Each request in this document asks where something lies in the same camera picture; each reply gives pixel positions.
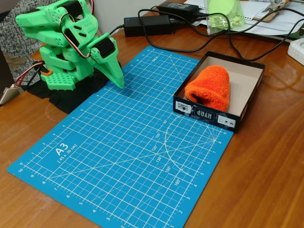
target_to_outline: black wire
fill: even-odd
[[[272,52],[273,50],[275,50],[277,47],[279,47],[282,43],[284,43],[285,40],[290,36],[290,34],[292,33],[292,31],[295,29],[296,25],[297,25],[299,22],[303,21],[304,19],[301,19],[301,20],[299,20],[298,22],[296,22],[296,24],[293,26],[293,28],[290,30],[290,32],[286,35],[286,37],[285,37],[280,43],[278,43],[275,47],[273,47],[273,48],[270,49],[269,51],[265,52],[264,54],[262,54],[262,55],[260,55],[260,56],[258,56],[258,57],[256,57],[256,58],[253,58],[253,59],[246,59],[246,58],[244,58],[244,57],[241,55],[240,51],[233,45],[232,39],[231,39],[231,36],[230,36],[230,35],[231,35],[231,34],[238,34],[238,33],[246,32],[246,31],[252,29],[252,28],[253,28],[254,26],[256,26],[257,24],[259,24],[261,21],[263,21],[263,20],[264,20],[266,17],[268,17],[269,15],[271,15],[271,14],[277,12],[277,11],[282,11],[282,10],[291,11],[291,12],[297,13],[298,15],[304,17],[304,14],[303,14],[303,13],[300,13],[300,12],[294,10],[294,9],[281,8],[281,9],[277,9],[277,10],[274,10],[274,11],[272,11],[272,12],[266,14],[263,18],[261,18],[259,21],[257,21],[254,25],[252,25],[251,27],[249,27],[249,28],[247,28],[247,29],[245,29],[245,30],[236,31],[236,32],[231,32],[231,31],[230,31],[230,21],[229,21],[229,19],[227,18],[227,16],[226,16],[225,14],[222,14],[222,13],[212,13],[212,14],[208,14],[208,15],[207,15],[207,14],[202,14],[202,15],[206,15],[206,17],[207,17],[207,16],[211,16],[211,15],[216,15],[216,14],[222,15],[222,16],[225,17],[225,19],[226,19],[226,21],[227,21],[227,23],[228,23],[228,31],[222,31],[222,32],[220,32],[220,33],[210,34],[210,35],[207,35],[207,34],[204,34],[204,33],[199,32],[199,31],[198,31],[197,29],[195,29],[195,28],[192,26],[192,24],[191,24],[192,22],[195,22],[195,21],[197,21],[197,20],[204,19],[205,17],[202,17],[202,18],[199,18],[199,19],[195,19],[194,21],[189,22],[189,21],[187,21],[185,18],[182,18],[182,17],[180,17],[180,16],[178,16],[178,15],[175,15],[175,14],[172,14],[172,13],[167,13],[167,12],[162,12],[162,11],[158,11],[158,10],[152,10],[152,9],[144,9],[144,10],[142,9],[142,10],[140,10],[140,11],[138,12],[138,17],[139,17],[139,19],[140,19],[140,21],[141,21],[141,23],[142,23],[143,30],[144,30],[145,37],[146,37],[147,41],[150,43],[150,45],[152,45],[152,46],[154,46],[154,47],[156,47],[156,48],[164,49],[164,50],[170,50],[170,51],[179,51],[179,52],[195,52],[195,51],[202,50],[202,49],[203,49],[203,48],[204,48],[204,47],[205,47],[213,38],[215,38],[215,37],[217,37],[217,36],[220,36],[220,35],[227,34],[227,35],[228,35],[228,40],[229,40],[229,43],[230,43],[231,47],[237,52],[237,54],[238,54],[238,56],[239,56],[240,58],[242,58],[242,59],[244,59],[244,60],[249,60],[249,61],[256,61],[256,60],[258,60],[258,59],[264,57],[265,55],[269,54],[270,52]],[[198,49],[196,49],[196,50],[180,50],[180,49],[172,49],[172,48],[165,48],[165,47],[157,46],[157,45],[153,44],[153,43],[149,40],[149,38],[148,38],[148,36],[147,36],[146,29],[145,29],[145,26],[144,26],[144,24],[143,24],[143,20],[141,19],[141,16],[140,16],[140,12],[142,12],[142,11],[152,11],[152,12],[158,12],[158,13],[163,13],[163,14],[168,14],[168,15],[176,16],[176,17],[182,19],[183,21],[185,21],[186,23],[188,23],[188,24],[192,27],[192,29],[195,30],[195,31],[196,31],[197,33],[199,33],[200,35],[204,35],[204,36],[213,36],[213,38],[211,38],[210,40],[208,40],[202,47],[200,47],[200,48],[198,48]]]
[[[254,26],[256,26],[258,23],[260,23],[262,20],[264,20],[266,17],[268,17],[269,15],[275,13],[275,12],[278,12],[278,11],[283,11],[283,10],[286,10],[286,11],[291,11],[293,13],[296,13],[302,17],[304,17],[304,14],[303,13],[300,13],[294,9],[290,9],[290,8],[280,8],[280,9],[275,9],[274,11],[271,11],[270,13],[266,14],[264,17],[262,17],[260,20],[257,21],[257,23],[255,23],[254,25],[250,26],[249,28],[245,29],[245,30],[242,30],[242,31],[236,31],[236,32],[230,32],[230,34],[237,34],[237,33],[242,33],[242,32],[247,32],[248,30],[251,30]]]
[[[236,53],[238,54],[238,56],[241,58],[241,59],[244,59],[244,60],[248,60],[248,61],[256,61],[262,57],[264,57],[265,55],[269,54],[270,52],[272,52],[273,50],[275,50],[276,48],[278,48],[281,44],[283,44],[285,42],[285,40],[287,40],[287,38],[290,36],[290,34],[293,32],[293,30],[295,29],[296,25],[298,23],[300,23],[301,21],[303,21],[304,19],[301,19],[299,21],[297,21],[295,23],[295,25],[293,26],[293,28],[290,30],[290,32],[285,36],[285,38],[279,42],[276,46],[274,46],[272,49],[268,50],[267,52],[263,53],[262,55],[256,57],[256,58],[252,58],[252,59],[246,59],[242,56],[242,54],[240,53],[240,51],[233,45],[232,43],[232,39],[231,39],[231,34],[238,34],[238,33],[243,33],[243,32],[247,32],[248,30],[252,29],[254,26],[256,26],[258,23],[260,23],[262,20],[264,20],[266,17],[268,17],[269,15],[277,12],[277,11],[282,11],[282,10],[286,10],[286,11],[290,11],[290,12],[294,12],[300,16],[303,16],[304,17],[304,14],[303,13],[300,13],[294,9],[290,9],[290,8],[281,8],[281,9],[276,9],[268,14],[266,14],[264,17],[262,17],[260,20],[258,20],[254,25],[250,26],[249,28],[245,29],[245,30],[242,30],[242,31],[236,31],[236,32],[228,32],[228,40],[229,40],[229,44],[231,45],[231,47],[236,51]]]
[[[185,18],[179,16],[179,15],[176,15],[174,13],[167,13],[167,12],[163,12],[163,11],[159,11],[159,10],[154,10],[154,9],[141,9],[140,11],[138,11],[138,18],[140,19],[141,23],[143,22],[143,20],[141,19],[141,16],[140,16],[140,13],[143,12],[143,11],[148,11],[148,12],[155,12],[155,13],[162,13],[162,14],[167,14],[167,15],[172,15],[172,16],[175,16],[175,18],[180,18],[181,20],[185,21],[187,24],[189,24],[189,26],[194,30],[196,31],[197,33],[199,33],[200,35],[203,35],[203,36],[206,36],[206,37],[212,37],[212,36],[217,36],[218,34],[206,34],[206,33],[202,33],[200,31],[198,31],[188,20],[186,20]],[[215,13],[215,14],[220,14],[220,15],[223,15],[224,17],[226,17],[225,14],[222,14],[222,13]]]
[[[276,46],[274,46],[272,49],[270,49],[269,51],[265,52],[264,54],[262,54],[262,55],[260,55],[260,56],[258,56],[258,57],[256,57],[256,58],[253,58],[253,59],[246,59],[246,58],[244,58],[244,57],[242,56],[242,54],[240,53],[240,51],[233,45],[232,40],[231,40],[231,37],[230,37],[230,34],[228,34],[229,43],[230,43],[230,45],[232,46],[232,48],[237,52],[238,56],[239,56],[241,59],[248,60],[248,61],[256,61],[256,60],[258,60],[258,59],[264,57],[265,55],[269,54],[270,52],[272,52],[273,50],[275,50],[277,47],[279,47],[282,43],[284,43],[285,40],[290,36],[290,34],[292,33],[292,31],[293,31],[294,28],[296,27],[296,25],[297,25],[298,23],[300,23],[301,21],[303,21],[303,20],[304,20],[304,19],[301,19],[301,20],[297,21],[297,22],[295,23],[295,25],[293,26],[293,28],[290,30],[290,32],[286,35],[286,37],[285,37],[280,43],[278,43]]]
[[[180,16],[178,16],[178,15],[175,15],[175,14],[172,14],[172,13],[166,13],[166,12],[162,12],[162,11],[158,11],[158,10],[152,10],[152,9],[141,9],[140,11],[138,11],[138,18],[139,18],[139,20],[141,21],[142,28],[143,28],[143,31],[144,31],[144,35],[145,35],[145,37],[146,37],[146,39],[147,39],[147,41],[149,42],[150,45],[152,45],[153,47],[159,48],[159,49],[168,50],[168,51],[177,51],[177,52],[196,52],[196,51],[202,50],[202,49],[203,49],[205,46],[207,46],[208,43],[210,43],[215,37],[220,36],[220,35],[223,35],[223,34],[226,33],[226,31],[223,31],[223,32],[220,32],[220,33],[217,33],[217,34],[213,34],[213,35],[212,35],[212,38],[210,38],[203,46],[201,46],[200,48],[195,49],[195,50],[182,50],[182,49],[173,49],[173,48],[160,47],[160,46],[157,46],[157,45],[153,44],[153,43],[150,41],[150,39],[149,39],[149,37],[148,37],[148,35],[147,35],[147,31],[146,31],[144,22],[143,22],[143,20],[142,20],[142,17],[140,16],[140,13],[143,12],[143,11],[160,12],[160,13],[165,13],[165,14],[170,14],[170,15],[176,16],[176,17],[178,17],[178,18],[181,18],[181,19],[184,20],[185,22],[187,22],[187,23],[191,26],[191,28],[193,28],[193,30],[195,30],[195,31],[198,32],[199,34],[201,34],[201,35],[206,35],[206,34],[199,32],[197,29],[195,29],[195,28],[191,25],[191,23],[190,23],[188,20],[186,20],[185,18],[182,18],[182,17],[180,17]],[[226,20],[227,20],[227,22],[228,22],[228,32],[230,32],[230,23],[229,23],[229,19],[227,18],[227,16],[226,16],[225,14],[222,14],[222,13],[212,13],[212,14],[209,14],[209,15],[212,16],[212,15],[216,15],[216,14],[220,14],[220,15],[222,15],[222,16],[224,16],[224,17],[226,18]]]
[[[109,35],[112,35],[112,33],[114,33],[116,30],[121,29],[121,28],[123,28],[123,27],[124,27],[124,25],[117,26],[116,28],[113,29],[112,32],[110,32]]]
[[[33,79],[36,77],[36,75],[38,74],[38,72],[41,70],[41,68],[43,67],[43,64],[44,64],[44,62],[43,62],[42,64],[40,64],[40,66],[38,67],[38,69],[36,70],[36,72],[34,73],[34,75],[33,75],[33,76],[30,78],[30,80],[28,81],[28,84],[27,84],[27,86],[25,87],[24,90],[27,90],[27,89],[28,89],[29,84],[33,81]]]

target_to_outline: cutting mat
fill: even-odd
[[[198,60],[147,47],[8,172],[104,228],[181,228],[232,133],[172,111]]]

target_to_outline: white paper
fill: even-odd
[[[256,14],[270,6],[270,2],[240,1],[245,19],[251,20]]]
[[[197,5],[198,2],[201,2],[201,6],[204,7],[203,0],[188,0],[186,3],[188,4],[195,4]],[[291,8],[296,11],[299,11],[301,13],[304,13],[304,5],[301,3],[296,2],[290,2],[287,3],[285,8]],[[256,25],[251,30],[247,31],[247,33],[257,34],[257,35],[264,35],[264,36],[278,36],[278,35],[286,35],[289,33],[289,31],[292,29],[292,27],[295,25],[295,23],[302,19],[302,16],[299,16],[296,13],[290,12],[290,11],[282,11],[282,13],[278,13],[270,22],[260,22],[258,25]],[[246,19],[246,25],[243,25],[242,27],[234,28],[235,31],[241,31],[244,29],[249,28],[253,24],[255,24],[256,20],[248,20]],[[295,27],[293,32],[297,32],[300,27],[303,25],[304,21],[301,21],[298,23],[298,25]],[[206,25],[207,21],[202,20],[196,22],[195,26],[203,24]]]

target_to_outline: green robot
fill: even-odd
[[[98,37],[97,19],[85,0],[60,0],[16,17],[26,37],[40,40],[48,72],[41,79],[51,90],[74,90],[75,84],[100,70],[119,88],[124,76],[117,61],[116,41],[109,33]]]

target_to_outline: orange fabric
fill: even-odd
[[[229,74],[221,66],[209,66],[185,87],[188,100],[221,111],[229,106]]]

